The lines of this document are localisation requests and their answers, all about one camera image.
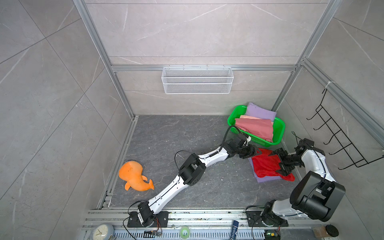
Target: black hook rack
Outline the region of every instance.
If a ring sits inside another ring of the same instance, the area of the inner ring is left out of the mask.
[[[344,133],[344,131],[341,129],[341,127],[339,127],[339,125],[336,123],[336,121],[331,117],[331,115],[328,113],[328,111],[321,105],[322,103],[323,103],[323,100],[324,100],[324,97],[325,97],[325,94],[327,93],[327,89],[324,89],[323,90],[323,92],[322,92],[322,94],[324,94],[323,95],[323,98],[321,99],[321,102],[320,102],[320,105],[316,108],[316,113],[311,117],[311,118],[307,118],[307,120],[312,120],[316,115],[318,115],[322,120],[323,120],[323,124],[318,128],[318,129],[313,129],[313,130],[319,130],[320,128],[322,128],[324,125],[326,125],[327,127],[328,127],[328,129],[331,131],[331,133],[332,133],[332,137],[330,138],[330,140],[327,142],[327,143],[324,143],[325,145],[328,145],[330,142],[331,142],[331,140],[335,137],[336,138],[336,140],[338,141],[338,143],[340,144],[340,146],[342,147],[340,150],[338,150],[337,152],[334,152],[334,153],[328,153],[329,155],[334,155],[334,154],[336,154],[336,153],[338,153],[338,152],[340,152],[340,151],[342,151],[342,150],[344,150],[344,152],[348,155],[348,157],[349,157],[349,159],[353,162],[351,165],[348,165],[348,166],[346,166],[346,167],[344,167],[344,168],[339,168],[338,167],[338,169],[339,170],[343,170],[343,169],[346,169],[346,168],[349,168],[350,166],[353,166],[353,165],[355,165],[356,167],[362,167],[362,166],[365,166],[365,165],[367,165],[367,164],[370,164],[370,163],[372,163],[372,162],[375,162],[375,161],[377,161],[377,160],[379,160],[379,159],[382,159],[382,158],[384,158],[384,155],[383,156],[381,156],[381,157],[379,157],[378,159],[375,159],[375,160],[373,160],[373,161],[370,161],[370,162],[368,162],[365,158],[364,158],[364,156],[360,153],[360,151],[356,148],[356,146],[353,144],[353,142],[349,139],[349,137]],[[327,113],[327,115],[328,115],[328,117],[325,117],[325,118],[327,118],[327,120],[324,120],[324,118],[320,115],[320,110],[324,110],[326,113]],[[332,129],[329,127],[329,125],[328,125],[328,122],[329,121],[333,121],[335,124],[336,124],[336,126],[338,127],[338,131],[336,131],[336,132],[333,132],[332,131]],[[336,134],[338,134],[339,132],[341,132],[340,134],[343,134],[347,139],[348,139],[348,141],[349,141],[349,144],[348,145],[346,145],[346,146],[343,146],[342,145],[342,143],[340,142],[340,140],[338,139],[338,137],[336,136]],[[346,151],[346,149],[345,148],[347,148],[347,147],[349,147],[349,146],[351,146],[352,145],[352,147],[354,147],[355,149],[356,149],[356,151],[360,154],[360,156],[362,157],[362,159],[361,160],[359,160],[359,161],[357,161],[357,162],[355,162],[352,158],[351,158],[351,156],[349,155],[349,153]],[[359,163],[359,162],[361,162],[361,161],[365,161],[365,163],[363,163],[362,165],[357,165],[357,163]]]

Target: green laundry basket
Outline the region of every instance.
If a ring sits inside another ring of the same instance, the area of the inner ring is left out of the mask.
[[[247,106],[245,105],[239,105],[235,107],[235,110],[231,113],[231,115],[228,118],[228,125],[232,126],[235,125],[235,118],[240,118],[240,115],[244,115],[247,111]],[[273,121],[273,142],[268,142],[262,138],[259,138],[253,134],[250,134],[249,132],[243,131],[240,129],[240,131],[247,133],[249,136],[251,136],[252,141],[260,144],[264,147],[270,147],[273,145],[277,145],[281,142],[281,139],[283,138],[285,130],[285,123],[280,118],[275,118]],[[238,134],[239,132],[236,130],[236,128],[232,127],[231,131]]]

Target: blue marker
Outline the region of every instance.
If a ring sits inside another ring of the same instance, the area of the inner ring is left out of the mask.
[[[231,232],[231,238],[230,240],[235,240],[236,239],[236,235],[237,235],[237,228],[239,227],[239,222],[238,221],[233,221],[233,225],[232,225],[232,232]]]

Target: green tape roll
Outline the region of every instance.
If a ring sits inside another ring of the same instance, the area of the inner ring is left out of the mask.
[[[189,227],[187,227],[187,226],[182,226],[181,228],[180,228],[180,237],[182,238],[182,239],[187,239],[187,238],[189,238],[189,235],[190,235],[190,230],[189,230]]]

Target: orange whale plush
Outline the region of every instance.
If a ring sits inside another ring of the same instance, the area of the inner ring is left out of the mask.
[[[143,181],[147,181],[148,178],[141,175],[142,172],[142,165],[135,161],[126,162],[123,166],[121,166],[119,170],[119,177],[122,180],[127,181],[125,184],[125,190],[128,191],[130,187],[137,191],[146,191],[150,188],[153,190],[155,189],[151,179],[149,180],[149,183]]]

